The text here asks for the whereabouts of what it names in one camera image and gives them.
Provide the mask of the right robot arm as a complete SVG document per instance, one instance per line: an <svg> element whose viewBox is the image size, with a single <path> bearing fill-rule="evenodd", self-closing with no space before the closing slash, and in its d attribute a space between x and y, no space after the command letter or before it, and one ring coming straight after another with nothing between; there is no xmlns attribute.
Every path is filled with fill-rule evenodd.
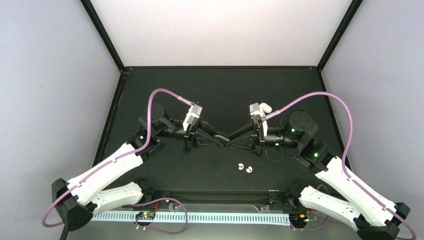
<svg viewBox="0 0 424 240"><path fill-rule="evenodd" d="M315 139L318 125L307 112L294 111L284 121L280 127L265 127L265 121L253 114L251 123L232 134L226 146L257 156L271 147L293 149L293 160L335 189L340 198L295 181L281 199L284 205L297 211L320 211L351 227L363 240L396 240L410 208L378 194L343 166L340 157Z"/></svg>

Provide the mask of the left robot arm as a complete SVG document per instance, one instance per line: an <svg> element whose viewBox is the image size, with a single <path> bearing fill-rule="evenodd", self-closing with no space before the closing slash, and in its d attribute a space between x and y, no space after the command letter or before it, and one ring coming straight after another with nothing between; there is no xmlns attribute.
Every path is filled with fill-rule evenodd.
<svg viewBox="0 0 424 240"><path fill-rule="evenodd" d="M201 120L201 112L202 107L195 104L185 119L171 119L162 105L154 103L150 107L151 135L147 134L147 121L140 117L139 130L109 157L77 177L54 181L51 185L52 202L61 223L72 232L105 211L138 204L144 197L150 201L151 188L142 178L120 187L106 187L159 152L164 147L160 137L183 140L185 151L223 147L229 137Z"/></svg>

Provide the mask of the black charging case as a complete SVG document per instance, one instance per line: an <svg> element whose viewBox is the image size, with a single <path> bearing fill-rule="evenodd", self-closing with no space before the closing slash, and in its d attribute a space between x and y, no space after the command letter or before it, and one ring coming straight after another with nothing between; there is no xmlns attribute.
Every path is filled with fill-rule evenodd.
<svg viewBox="0 0 424 240"><path fill-rule="evenodd" d="M229 143L231 141L231 138L227 134L220 132L220 131L216 131L213 134L213 136L214 136L215 139L220 141L223 145L226 145L227 143Z"/></svg>

